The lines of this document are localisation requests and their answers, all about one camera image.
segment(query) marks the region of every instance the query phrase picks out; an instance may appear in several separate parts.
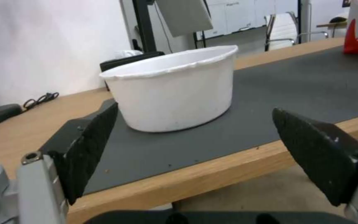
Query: white cabinet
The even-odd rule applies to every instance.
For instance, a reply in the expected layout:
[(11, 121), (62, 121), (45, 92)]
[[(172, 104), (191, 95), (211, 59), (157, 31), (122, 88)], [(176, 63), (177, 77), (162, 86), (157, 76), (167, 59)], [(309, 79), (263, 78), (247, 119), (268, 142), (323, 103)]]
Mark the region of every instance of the white cabinet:
[(255, 27), (254, 0), (235, 0), (226, 3), (227, 34)]
[(226, 24), (226, 20), (224, 19), (226, 16), (225, 7), (226, 7), (225, 4), (217, 4), (217, 5), (209, 6), (213, 29), (204, 31), (205, 38), (216, 37), (219, 35), (226, 34), (227, 24)]
[(275, 13), (275, 1), (255, 0), (255, 27), (266, 25), (264, 17)]
[(276, 14), (294, 12), (295, 16), (298, 15), (298, 3), (293, 0), (275, 0)]
[(261, 27), (264, 17), (275, 13), (293, 11), (297, 14), (297, 0), (206, 0), (211, 17), (212, 30), (205, 37), (231, 34), (240, 30)]

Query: wooden table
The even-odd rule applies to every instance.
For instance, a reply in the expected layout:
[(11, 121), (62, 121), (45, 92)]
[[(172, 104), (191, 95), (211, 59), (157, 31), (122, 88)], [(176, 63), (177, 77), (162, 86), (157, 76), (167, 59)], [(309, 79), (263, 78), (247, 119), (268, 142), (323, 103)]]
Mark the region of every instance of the wooden table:
[[(247, 68), (340, 46), (328, 39), (241, 57), (236, 68)], [(68, 119), (85, 116), (111, 95), (105, 89), (63, 96), (0, 124), (0, 164), (10, 178), (21, 157), (37, 150)], [(358, 139), (358, 118), (338, 126)], [(219, 159), (146, 178), (80, 198), (70, 207), (69, 223), (81, 223), (109, 210), (149, 209), (294, 165), (281, 141), (268, 143)]]

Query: white wall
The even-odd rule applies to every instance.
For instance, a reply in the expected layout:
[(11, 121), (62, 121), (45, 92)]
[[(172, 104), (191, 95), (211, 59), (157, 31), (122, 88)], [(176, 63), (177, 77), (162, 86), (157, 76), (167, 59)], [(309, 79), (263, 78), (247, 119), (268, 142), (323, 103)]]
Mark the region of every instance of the white wall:
[[(138, 25), (138, 23), (136, 22), (136, 15), (135, 15), (135, 10), (133, 8), (132, 0), (123, 0), (122, 4), (125, 10), (125, 18), (127, 21), (130, 38), (137, 39), (139, 45), (141, 46), (142, 41), (140, 39), (139, 34), (135, 30), (135, 26)], [(148, 6), (148, 9), (149, 9), (150, 21), (152, 23), (155, 46), (157, 48), (157, 51), (163, 51), (165, 54), (170, 54), (167, 39), (165, 37), (161, 23), (158, 19), (157, 11), (155, 10), (155, 4), (153, 4), (152, 6)], [(158, 12), (163, 22), (163, 26), (165, 27), (165, 31), (168, 35), (168, 39), (171, 44), (172, 51), (180, 52), (188, 49), (193, 49), (194, 48), (193, 34), (179, 36), (179, 37), (172, 37), (161, 12), (160, 11)]]
[(0, 0), (0, 105), (101, 87), (99, 63), (130, 48), (119, 0)]

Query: floor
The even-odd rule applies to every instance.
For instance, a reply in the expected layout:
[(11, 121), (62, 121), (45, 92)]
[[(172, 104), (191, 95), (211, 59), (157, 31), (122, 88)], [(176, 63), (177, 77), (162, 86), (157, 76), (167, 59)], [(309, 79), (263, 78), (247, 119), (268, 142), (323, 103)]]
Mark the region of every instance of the floor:
[(343, 216), (299, 166), (174, 203), (179, 211), (319, 211)]

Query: red logo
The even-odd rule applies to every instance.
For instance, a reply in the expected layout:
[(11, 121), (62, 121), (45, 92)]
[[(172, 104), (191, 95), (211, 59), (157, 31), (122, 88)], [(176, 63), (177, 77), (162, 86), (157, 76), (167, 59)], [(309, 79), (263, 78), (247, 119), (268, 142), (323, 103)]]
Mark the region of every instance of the red logo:
[(346, 32), (344, 52), (345, 54), (358, 54), (358, 39), (356, 37), (355, 19), (352, 20), (348, 31)]

